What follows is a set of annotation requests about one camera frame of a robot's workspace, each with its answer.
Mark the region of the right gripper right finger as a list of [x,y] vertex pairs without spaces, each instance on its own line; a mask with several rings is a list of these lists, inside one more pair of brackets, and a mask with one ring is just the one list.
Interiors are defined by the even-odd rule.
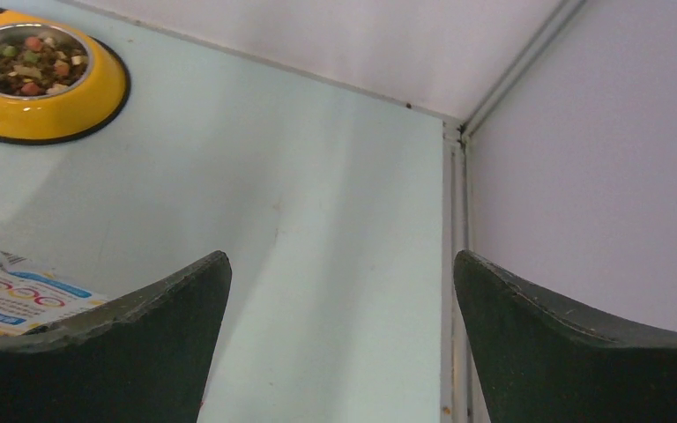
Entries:
[[677,332],[538,286],[472,251],[453,278],[493,422],[677,422]]

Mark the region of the kibble in right bowl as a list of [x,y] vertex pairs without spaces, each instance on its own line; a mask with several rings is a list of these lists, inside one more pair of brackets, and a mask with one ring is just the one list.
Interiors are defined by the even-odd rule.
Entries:
[[86,44],[54,26],[0,27],[0,94],[51,97],[86,79],[93,57]]

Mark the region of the yellow double pet bowl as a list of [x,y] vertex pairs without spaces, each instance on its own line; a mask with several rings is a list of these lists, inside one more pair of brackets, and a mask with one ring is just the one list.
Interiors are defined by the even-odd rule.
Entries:
[[0,142],[52,145],[111,123],[130,97],[123,59],[60,22],[0,7]]

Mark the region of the pet food bag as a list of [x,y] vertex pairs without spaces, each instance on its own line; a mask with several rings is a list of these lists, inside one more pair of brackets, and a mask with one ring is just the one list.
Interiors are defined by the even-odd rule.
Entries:
[[0,250],[0,337],[23,335],[108,302],[55,270]]

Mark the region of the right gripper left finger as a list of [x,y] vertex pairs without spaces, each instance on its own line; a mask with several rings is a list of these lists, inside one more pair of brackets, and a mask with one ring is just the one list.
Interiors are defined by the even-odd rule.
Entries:
[[0,422],[194,422],[232,269],[215,251],[25,335],[0,337]]

